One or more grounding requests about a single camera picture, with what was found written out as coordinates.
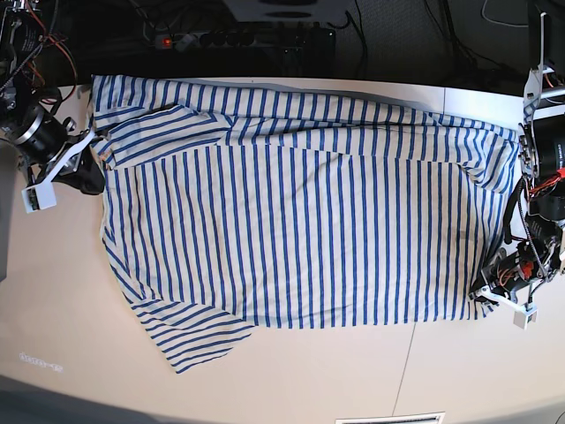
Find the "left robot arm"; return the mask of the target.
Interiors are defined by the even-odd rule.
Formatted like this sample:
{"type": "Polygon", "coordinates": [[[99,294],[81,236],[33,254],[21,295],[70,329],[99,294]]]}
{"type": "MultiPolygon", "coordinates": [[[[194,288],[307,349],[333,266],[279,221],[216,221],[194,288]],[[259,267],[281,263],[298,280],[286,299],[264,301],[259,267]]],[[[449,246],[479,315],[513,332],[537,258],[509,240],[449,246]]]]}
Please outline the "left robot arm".
{"type": "Polygon", "coordinates": [[[503,216],[500,249],[481,269],[470,298],[483,305],[518,309],[517,294],[533,295],[564,271],[564,115],[549,103],[564,96],[564,3],[527,4],[530,70],[524,86],[524,118],[519,138],[522,176],[503,216]]]}

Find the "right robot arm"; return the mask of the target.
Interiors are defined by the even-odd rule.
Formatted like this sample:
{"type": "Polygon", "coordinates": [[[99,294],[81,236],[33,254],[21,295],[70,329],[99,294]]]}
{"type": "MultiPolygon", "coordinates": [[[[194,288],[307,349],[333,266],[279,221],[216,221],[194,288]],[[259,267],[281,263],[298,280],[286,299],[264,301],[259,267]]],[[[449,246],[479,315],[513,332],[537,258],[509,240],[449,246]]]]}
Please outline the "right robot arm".
{"type": "Polygon", "coordinates": [[[90,148],[94,134],[76,131],[71,118],[56,114],[70,99],[47,84],[35,65],[48,48],[57,49],[78,72],[64,38],[57,33],[60,3],[1,2],[1,141],[19,154],[29,187],[49,180],[86,195],[103,192],[105,179],[90,148]]]}

